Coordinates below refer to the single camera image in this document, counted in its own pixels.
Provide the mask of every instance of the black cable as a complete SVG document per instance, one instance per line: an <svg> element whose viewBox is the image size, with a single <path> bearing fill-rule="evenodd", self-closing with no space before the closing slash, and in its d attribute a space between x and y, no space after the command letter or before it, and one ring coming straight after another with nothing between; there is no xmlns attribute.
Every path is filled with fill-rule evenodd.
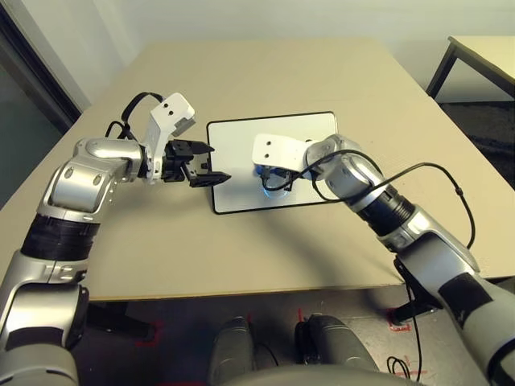
<svg viewBox="0 0 515 386"><path fill-rule="evenodd" d="M311 185L322 200L327 201L328 203L339 203L341 201L341 199L328 199L325 195L322 194L318 185L316 184L316 173L313 170L311 171Z"/></svg>
<svg viewBox="0 0 515 386"><path fill-rule="evenodd" d="M420 375L422 374L422 345L420 343L420 334L418 332L418 324L417 324L417 316L416 316L417 311L415 310L413 298L411 296L411 288L408 285L408 283L406 283L406 292L408 293L408 300L411 304L411 311L412 311L411 318L413 319L413 325L414 325L414 329L415 329L415 338L417 339L417 351L418 351L417 382L419 382ZM407 378L408 380L410 380L411 379L410 368L408 367L406 362L395 356L389 356L388 359L386 360L386 367L388 368L388 372L390 374L395 374L395 366L396 365L401 366L404 377Z"/></svg>
<svg viewBox="0 0 515 386"><path fill-rule="evenodd" d="M440 166L437 163L433 163L433 162L417 163L417 164L410 166L407 169L397 173L393 177L386 179L382 183L377 184L375 187L371 187L370 189L367 189L362 194L352 197L351 199L359 199L360 197L365 197L370 192L375 191L376 189L379 189L379 188L383 187L384 185L388 185L389 183L402 177L403 175L410 173L411 171L418 169L419 167L423 167L423 166L434 167L435 169L442 171L447 176L447 178L451 181L452 185L454 186L455 192L459 196L461 203L465 207L465 211L467 212L468 220L470 221L470 233L471 234L470 234L470 240L467 243L467 249L470 249L472 247L472 245L474 244L474 240L476 239L476 222L474 221L474 216L472 215L472 211L471 211L470 207L468 206L467 200L464 197L464 191L461 189L461 187L459 187L458 183L456 182L454 177L452 177L451 173L449 173L449 171L445 167Z"/></svg>
<svg viewBox="0 0 515 386"><path fill-rule="evenodd" d="M138 95L132 98L132 101L130 101L129 104L123 109L122 121L112 121L109 124L107 130L105 131L105 136L108 137L111 134L113 127L118 125L122 129L122 131L117 136L118 139L128 138L137 142L138 139L134 136L132 131L130 131L129 117L141 99L147 96L154 97L159 103L163 102L164 99L161 95L156 94L155 92L140 92Z"/></svg>
<svg viewBox="0 0 515 386"><path fill-rule="evenodd" d="M379 166L367 154L362 153L362 152L360 152L358 150L343 149L343 150L337 150L337 151L332 152L330 154L324 155L322 158L314 161L311 165L307 166L301 172L299 172L299 173L297 173L295 175L292 175L285 183L283 183L282 185L279 185L278 187L268 187L266 185L266 179L262 179L262 186L267 191L280 191L280 190L284 189L285 187L291 185L295 180L300 179L308 171L311 171L311 170L315 169L321 163L326 162L328 159L330 159L330 158L332 158L332 157L334 157L336 155L343 155L343 154L356 154L356 155L359 155L359 156L363 157L368 162L370 162L372 164L372 166L375 167L377 169L377 171L379 171L379 173L382 174L381 169L379 168Z"/></svg>
<svg viewBox="0 0 515 386"><path fill-rule="evenodd" d="M413 318L413 325L415 327L415 337L417 338L417 350L418 350L418 373L417 373L417 382L420 381L420 375L422 372L422 347L420 345L420 334L418 333L418 324L417 324L417 311L415 309L415 304L413 303L413 298L411 297L411 288L406 283L406 291L408 292L408 300L411 304L411 312Z"/></svg>
<svg viewBox="0 0 515 386"><path fill-rule="evenodd" d="M272 360L274 361L275 366L279 365L279 361L277 360L277 357L275 356L274 352L272 351L272 349L270 347L268 347L264 343L256 343L256 347L258 347L258 346L265 348L270 353L270 356L272 357Z"/></svg>
<svg viewBox="0 0 515 386"><path fill-rule="evenodd" d="M360 155L361 157L363 157L364 159L369 161L372 164L372 166L375 167L377 169L377 171L379 171L382 174L381 169L379 168L379 166L368 155L366 155L364 153L361 153L360 151L357 151L357 150L338 150L338 151L335 151L333 153L327 154L327 155L323 156L321 159L313 162L311 165L307 166L303 171L301 171L300 173L292 176L290 179L288 179L288 181L286 181L282 185L279 185L278 187L268 187L266 185L266 179L262 179L262 186L267 191L280 191L284 187L287 187L287 186L291 185L296 179L301 178L302 175L304 175L308 171L313 171L313 169L315 167L317 167L320 163L323 163L327 159L329 159L329 158L331 158L331 157L333 157L335 155L338 155L338 154L357 154L357 155ZM363 193L360 193L359 195L355 195L353 197L348 197L347 199L358 200L359 198L365 197L366 195L370 194L371 192L375 191L376 189L379 189L379 188L381 188L381 187L383 187L385 185L388 185L389 183L391 183L394 180L402 177L403 175L406 175L407 173L410 173L411 171L413 171L415 169L418 169L419 167L423 167L423 166L434 167L435 169L438 169L438 170L442 171L447 176L447 178L451 181L452 185L454 186L455 193L459 196L459 199L461 200L461 203L463 204L463 206L465 208L465 211L467 212L468 221L470 222L470 233L471 234L470 234L470 239L469 239L469 241L467 243L467 249L470 249L472 247L472 245L474 244L474 240L476 239L476 222L474 220L474 216L472 214L472 211L471 211L470 207L468 206L467 200L464 197L463 189L461 189L461 187L458 185L458 183L456 182L454 177L452 177L451 173L445 167L440 166L437 163L433 163L433 162L420 162L420 163L417 163L417 164L415 164L413 166L410 166L410 167L406 168L405 170L397 173L393 177L390 177L389 179L386 179L382 183L378 183L376 186L370 187L369 189L367 189ZM322 193L320 192L319 188L316 186L316 181L314 181L313 175L311 175L311 185L313 186L313 189L315 189L317 194L320 196L320 198L323 199L324 201L328 201L330 203L337 203L339 201L342 201L341 199L328 199L327 197L324 197L322 195Z"/></svg>
<svg viewBox="0 0 515 386"><path fill-rule="evenodd" d="M388 368L388 372L390 374L395 374L395 366L396 365L399 365L401 366L401 369L402 369L402 373L404 374L404 377L407 379L407 380L410 380L411 379L411 375L410 375L410 368L408 368L408 365L406 364L406 362L402 359L399 359L395 356L389 356L388 359L386 360L386 367Z"/></svg>

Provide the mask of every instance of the white wall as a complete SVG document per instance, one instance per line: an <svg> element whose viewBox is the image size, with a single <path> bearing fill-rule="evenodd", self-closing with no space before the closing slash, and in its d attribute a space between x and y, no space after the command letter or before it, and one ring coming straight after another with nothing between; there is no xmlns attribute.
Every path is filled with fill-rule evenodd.
<svg viewBox="0 0 515 386"><path fill-rule="evenodd" d="M80 90L69 92L78 95L82 107L155 40L372 36L425 88L449 35L515 35L514 0L3 1L31 15L54 51L42 52L43 57L62 60ZM439 100L509 97L457 63Z"/></svg>

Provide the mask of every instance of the white board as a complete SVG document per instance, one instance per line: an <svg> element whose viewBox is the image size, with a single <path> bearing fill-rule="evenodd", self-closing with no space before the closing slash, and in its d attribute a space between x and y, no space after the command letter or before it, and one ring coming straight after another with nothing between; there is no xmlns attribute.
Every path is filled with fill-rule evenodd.
<svg viewBox="0 0 515 386"><path fill-rule="evenodd" d="M313 190L311 181L304 179L296 180L291 192L265 191L252 162L253 141L259 133L320 141L336 131L336 118L330 112L210 122L208 142L215 149L210 155L211 167L232 176L212 188L215 213L324 203ZM283 181L273 176L268 185L278 185ZM324 182L318 185L323 195L335 198Z"/></svg>

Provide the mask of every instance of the table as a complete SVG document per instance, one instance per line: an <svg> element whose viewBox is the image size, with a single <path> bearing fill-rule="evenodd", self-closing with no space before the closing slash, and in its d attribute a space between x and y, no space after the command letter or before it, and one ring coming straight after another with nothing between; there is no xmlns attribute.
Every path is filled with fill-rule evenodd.
<svg viewBox="0 0 515 386"><path fill-rule="evenodd" d="M52 172L83 137L102 136L141 91L182 92L206 141L210 121L331 110L390 176L438 162L456 177L477 223L483 275L515 274L515 194L480 152L378 42L366 38L156 43L116 79L0 212L0 274L19 248ZM155 106L130 119L142 138ZM398 190L463 242L468 219L438 171ZM393 256L343 204L218 216L209 189L186 183L121 185L90 254L84 283L97 301L396 285Z"/></svg>
<svg viewBox="0 0 515 386"><path fill-rule="evenodd" d="M449 36L449 47L427 87L435 98L456 59L515 97L515 36Z"/></svg>

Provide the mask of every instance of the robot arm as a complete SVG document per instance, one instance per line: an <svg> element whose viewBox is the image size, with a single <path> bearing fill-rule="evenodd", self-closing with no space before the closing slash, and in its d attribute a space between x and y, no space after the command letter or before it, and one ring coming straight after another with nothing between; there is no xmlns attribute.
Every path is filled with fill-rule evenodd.
<svg viewBox="0 0 515 386"><path fill-rule="evenodd" d="M371 191L385 178L369 158L352 152L330 155L340 150L361 149L339 134L308 143L260 134L254 142L253 162L264 170L264 185L270 173L284 175L287 170L299 174L318 163L313 176L324 180L369 224L378 240L396 253L395 267L415 294L449 312L487 379L493 383L513 382L515 296L485 281L470 251L391 185Z"/></svg>
<svg viewBox="0 0 515 386"><path fill-rule="evenodd" d="M67 349L82 336L93 237L120 183L137 178L211 186L230 176L195 168L203 142L168 141L193 124L195 111L173 94L151 112L146 138L79 141L51 178L20 250L0 287L0 384L78 384Z"/></svg>

